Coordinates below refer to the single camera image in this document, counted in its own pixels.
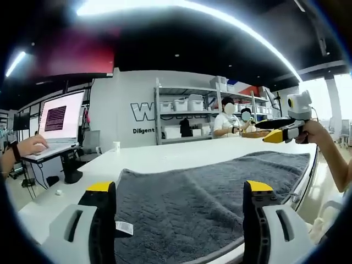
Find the person's right hand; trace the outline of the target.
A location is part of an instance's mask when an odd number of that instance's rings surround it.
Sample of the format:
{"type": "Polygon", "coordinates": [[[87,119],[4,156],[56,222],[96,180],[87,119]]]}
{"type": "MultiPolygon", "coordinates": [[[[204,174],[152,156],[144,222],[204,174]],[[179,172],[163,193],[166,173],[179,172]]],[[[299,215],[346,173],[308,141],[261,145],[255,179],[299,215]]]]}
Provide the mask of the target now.
{"type": "Polygon", "coordinates": [[[305,140],[308,143],[315,143],[320,145],[329,138],[328,131],[318,122],[309,120],[303,126],[302,132],[295,138],[297,144],[303,144],[305,140]]]}

